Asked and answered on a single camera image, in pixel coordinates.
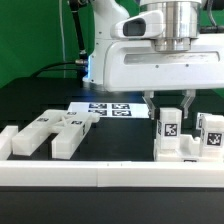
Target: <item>black table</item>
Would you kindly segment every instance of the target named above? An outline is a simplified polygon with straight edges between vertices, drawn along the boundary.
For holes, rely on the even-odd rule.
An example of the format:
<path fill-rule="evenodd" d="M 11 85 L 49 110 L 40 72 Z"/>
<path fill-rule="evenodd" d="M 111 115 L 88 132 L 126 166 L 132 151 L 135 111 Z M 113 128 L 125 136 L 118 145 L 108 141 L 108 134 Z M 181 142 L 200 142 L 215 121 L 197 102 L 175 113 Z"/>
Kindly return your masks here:
<path fill-rule="evenodd" d="M 155 104 L 176 107 L 182 98 L 180 91 L 160 92 Z M 20 78 L 0 90 L 0 102 L 0 128 L 18 125 L 21 130 L 45 110 L 66 110 L 70 102 L 143 100 L 141 93 L 81 89 L 75 79 Z M 198 135 L 197 112 L 223 115 L 224 100 L 211 90 L 198 91 L 182 133 Z M 155 128 L 150 119 L 102 118 L 71 160 L 152 161 Z M 11 155 L 9 160 L 51 160 L 52 137 L 31 157 Z M 222 189 L 6 186 L 0 187 L 0 223 L 223 223 L 223 202 Z"/>

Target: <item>white block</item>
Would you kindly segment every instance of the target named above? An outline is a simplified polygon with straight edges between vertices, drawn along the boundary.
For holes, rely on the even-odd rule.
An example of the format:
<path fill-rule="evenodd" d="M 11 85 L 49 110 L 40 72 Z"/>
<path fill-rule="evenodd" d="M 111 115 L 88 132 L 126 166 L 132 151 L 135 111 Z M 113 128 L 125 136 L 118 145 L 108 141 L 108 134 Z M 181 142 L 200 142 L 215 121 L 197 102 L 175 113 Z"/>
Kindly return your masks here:
<path fill-rule="evenodd" d="M 180 147 L 182 111 L 176 108 L 161 108 L 157 122 L 156 144 L 159 150 L 178 150 Z"/>
<path fill-rule="evenodd" d="M 202 119 L 200 156 L 212 161 L 223 160 L 224 155 L 224 117 L 205 116 Z"/>
<path fill-rule="evenodd" d="M 99 119 L 100 115 L 96 113 L 77 112 L 52 141 L 52 157 L 55 159 L 70 159 L 88 133 L 91 124 L 98 122 Z"/>
<path fill-rule="evenodd" d="M 47 110 L 12 139 L 15 155 L 30 156 L 51 134 L 48 127 L 61 119 L 65 111 Z"/>
<path fill-rule="evenodd" d="M 7 160 L 12 153 L 11 139 L 17 133 L 17 126 L 6 126 L 0 134 L 0 160 Z"/>

